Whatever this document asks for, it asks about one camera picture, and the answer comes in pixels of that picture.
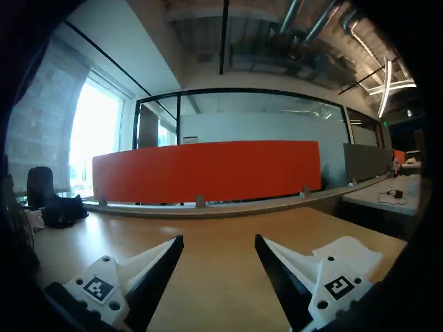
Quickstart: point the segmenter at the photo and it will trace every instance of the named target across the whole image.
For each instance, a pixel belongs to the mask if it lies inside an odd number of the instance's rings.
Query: curved light fixture
[[[384,73],[384,91],[380,107],[378,108],[378,117],[381,118],[386,107],[386,102],[389,97],[389,89],[391,87],[391,77],[392,77],[392,61],[384,59],[386,71]]]
[[[408,79],[404,81],[392,82],[389,91],[403,89],[405,87],[417,87],[413,79]],[[377,87],[372,87],[371,89],[367,89],[369,95],[377,95],[382,94],[384,91],[384,85],[380,85]]]

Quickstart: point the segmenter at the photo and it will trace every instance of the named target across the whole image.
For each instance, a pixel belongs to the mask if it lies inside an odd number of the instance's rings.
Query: glass wall
[[[303,97],[220,92],[181,97],[180,142],[317,141],[322,188],[347,185],[342,108]]]
[[[137,147],[177,144],[177,97],[142,103],[139,114]]]
[[[380,123],[360,112],[347,108],[354,144],[383,148]]]

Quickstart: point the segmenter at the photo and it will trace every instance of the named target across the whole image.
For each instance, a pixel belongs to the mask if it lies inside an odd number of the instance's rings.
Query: white wall
[[[181,117],[181,139],[197,136],[198,142],[248,140],[318,141],[322,176],[329,188],[347,184],[343,143],[348,143],[345,124],[337,122],[340,114],[328,120],[291,113],[212,113]]]

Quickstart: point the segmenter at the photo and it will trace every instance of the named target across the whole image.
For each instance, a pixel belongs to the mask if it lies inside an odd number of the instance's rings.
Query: gray partition
[[[364,146],[360,144],[343,144],[346,177],[349,182],[375,178],[387,173],[391,167],[392,149]]]

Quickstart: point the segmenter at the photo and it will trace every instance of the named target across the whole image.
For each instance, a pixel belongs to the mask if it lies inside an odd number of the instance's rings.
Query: bright window
[[[69,150],[69,181],[74,195],[93,196],[92,158],[119,150],[124,101],[87,79],[77,103]]]

